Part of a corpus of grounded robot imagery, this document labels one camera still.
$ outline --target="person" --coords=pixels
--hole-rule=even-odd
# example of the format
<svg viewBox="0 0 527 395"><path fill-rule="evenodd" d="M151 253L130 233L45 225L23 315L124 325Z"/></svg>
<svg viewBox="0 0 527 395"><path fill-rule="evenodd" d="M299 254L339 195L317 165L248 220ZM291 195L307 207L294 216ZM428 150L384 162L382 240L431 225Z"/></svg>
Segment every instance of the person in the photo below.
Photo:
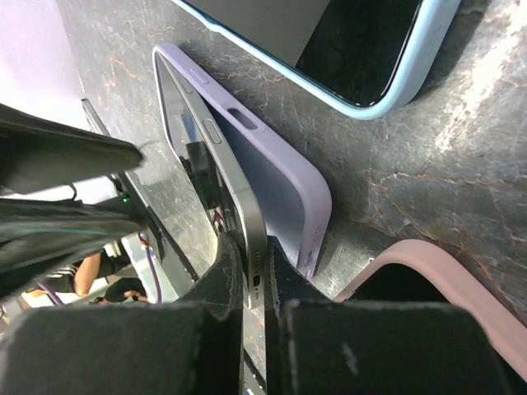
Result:
<svg viewBox="0 0 527 395"><path fill-rule="evenodd" d="M118 257L109 256L106 251L96 253L73 265L62 267L40 280L44 286L48 286L55 292L75 293L80 297L88 296L93 282L97 278L103 278L115 274L131 264L124 246L118 243L121 254ZM30 296L37 297L45 293L39 286L26 290Z"/></svg>
<svg viewBox="0 0 527 395"><path fill-rule="evenodd" d="M148 302L147 292L138 278L124 277L117 280L106 290L104 297L95 298L91 304L121 303L128 298L136 302Z"/></svg>

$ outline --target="white wall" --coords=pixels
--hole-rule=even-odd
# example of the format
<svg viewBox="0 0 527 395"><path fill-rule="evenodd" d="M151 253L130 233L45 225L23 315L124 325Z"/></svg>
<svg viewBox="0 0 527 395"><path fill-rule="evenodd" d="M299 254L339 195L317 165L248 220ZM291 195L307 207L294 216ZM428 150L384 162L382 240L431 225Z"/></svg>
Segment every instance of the white wall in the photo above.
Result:
<svg viewBox="0 0 527 395"><path fill-rule="evenodd" d="M97 204L117 196L115 186L106 177L87 179L74 184L77 190L77 200L82 200L82 202L85 204ZM57 188L44 189L42 191L28 193L26 195L13 193L12 195L3 196L3 198L9 199L45 200L48 202L71 199L72 197L73 190L67 185Z"/></svg>
<svg viewBox="0 0 527 395"><path fill-rule="evenodd" d="M88 129L55 0L0 0L0 103Z"/></svg>

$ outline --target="light blue phone case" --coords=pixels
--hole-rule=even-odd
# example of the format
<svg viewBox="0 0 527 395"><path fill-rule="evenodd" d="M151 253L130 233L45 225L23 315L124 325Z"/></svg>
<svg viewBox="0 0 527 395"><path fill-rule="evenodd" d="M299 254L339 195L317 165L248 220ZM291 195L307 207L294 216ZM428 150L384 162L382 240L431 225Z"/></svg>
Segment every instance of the light blue phone case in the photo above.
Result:
<svg viewBox="0 0 527 395"><path fill-rule="evenodd" d="M350 105L338 96L303 77L293 68L262 52L248 41L197 11L184 0L172 1L189 14L195 16L208 29L228 38L323 102L347 116L365 120L379 118L392 109L404 106L418 93L461 3L461 0L423 0L412 34L388 92L377 104L367 108L360 108Z"/></svg>

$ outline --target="charging cable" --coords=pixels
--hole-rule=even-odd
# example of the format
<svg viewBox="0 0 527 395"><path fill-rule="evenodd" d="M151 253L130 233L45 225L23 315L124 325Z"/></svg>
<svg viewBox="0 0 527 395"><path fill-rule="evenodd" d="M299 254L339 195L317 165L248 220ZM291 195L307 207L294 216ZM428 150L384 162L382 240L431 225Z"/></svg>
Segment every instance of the charging cable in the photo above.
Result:
<svg viewBox="0 0 527 395"><path fill-rule="evenodd" d="M55 293L53 288L51 288L50 286L45 285L42 282L37 282L37 285L39 286L39 288L41 290L43 290L46 294L48 294L48 296L51 299L51 301L54 302L56 305L60 306L60 305L64 304L64 302L62 302L62 300Z"/></svg>
<svg viewBox="0 0 527 395"><path fill-rule="evenodd" d="M154 266L154 261L152 259L152 248L150 247L150 244L148 243L148 239L144 237L141 232L138 233L138 238L141 244L144 246L145 251L147 253L147 260L148 265L150 266L150 270L152 271L152 277L154 278L154 284L156 286L156 303L161 303L161 284L159 283L159 277L157 276L156 268Z"/></svg>

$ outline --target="pink phone case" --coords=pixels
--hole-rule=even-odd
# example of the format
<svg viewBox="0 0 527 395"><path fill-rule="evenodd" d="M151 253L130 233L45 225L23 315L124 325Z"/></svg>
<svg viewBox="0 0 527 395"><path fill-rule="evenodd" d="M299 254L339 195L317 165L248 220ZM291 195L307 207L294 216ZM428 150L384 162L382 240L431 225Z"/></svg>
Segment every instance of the pink phone case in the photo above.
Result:
<svg viewBox="0 0 527 395"><path fill-rule="evenodd" d="M449 302L469 311L487 333L496 352L527 381L527 328L461 263L434 244L421 240L399 241L368 264L334 300L343 302L375 272L394 263L418 272Z"/></svg>

